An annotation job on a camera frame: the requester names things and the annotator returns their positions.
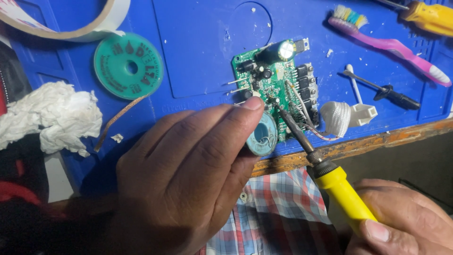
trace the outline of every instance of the hand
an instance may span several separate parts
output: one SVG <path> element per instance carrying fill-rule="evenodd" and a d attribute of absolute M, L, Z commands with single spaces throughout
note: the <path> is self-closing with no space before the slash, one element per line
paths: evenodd
<path fill-rule="evenodd" d="M 354 188 L 380 223 L 363 221 L 347 255 L 453 255 L 453 220 L 429 198 L 393 181 Z"/>
<path fill-rule="evenodd" d="M 165 116 L 120 158 L 112 232 L 122 252 L 193 254 L 225 225 L 259 160 L 241 149 L 263 110 L 251 97 Z"/>

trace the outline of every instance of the shirt button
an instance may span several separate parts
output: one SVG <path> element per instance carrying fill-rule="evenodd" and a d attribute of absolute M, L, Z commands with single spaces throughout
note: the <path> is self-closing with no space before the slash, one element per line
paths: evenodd
<path fill-rule="evenodd" d="M 247 193 L 242 192 L 239 198 L 245 203 L 247 201 Z"/>

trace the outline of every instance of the zipper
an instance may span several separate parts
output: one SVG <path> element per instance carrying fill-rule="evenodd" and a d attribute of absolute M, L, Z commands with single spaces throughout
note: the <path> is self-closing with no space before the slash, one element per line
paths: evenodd
<path fill-rule="evenodd" d="M 9 104 L 10 98 L 8 97 L 8 89 L 6 88 L 5 78 L 3 77 L 1 68 L 0 68 L 0 79 L 1 79 L 2 89 L 3 89 L 3 97 L 5 98 L 5 104 Z"/>

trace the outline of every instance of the plaid shirt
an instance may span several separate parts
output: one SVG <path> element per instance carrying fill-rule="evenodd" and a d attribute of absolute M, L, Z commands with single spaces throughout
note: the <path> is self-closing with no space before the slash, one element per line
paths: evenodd
<path fill-rule="evenodd" d="M 319 189 L 305 168 L 252 178 L 198 255 L 341 254 Z"/>

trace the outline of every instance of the yellow soldering iron handle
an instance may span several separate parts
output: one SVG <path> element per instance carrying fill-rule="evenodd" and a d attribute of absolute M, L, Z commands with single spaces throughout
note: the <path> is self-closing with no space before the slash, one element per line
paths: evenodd
<path fill-rule="evenodd" d="M 342 208 L 348 224 L 356 235 L 361 236 L 359 224 L 362 220 L 371 219 L 377 221 L 370 209 L 346 180 L 346 173 L 341 167 L 321 176 L 315 181 L 319 188 L 324 189 L 329 194 L 330 199 L 333 199 Z"/>
<path fill-rule="evenodd" d="M 409 10 L 402 11 L 400 18 L 413 21 L 423 30 L 453 37 L 453 9 L 443 5 L 426 5 L 423 2 L 412 1 Z"/>

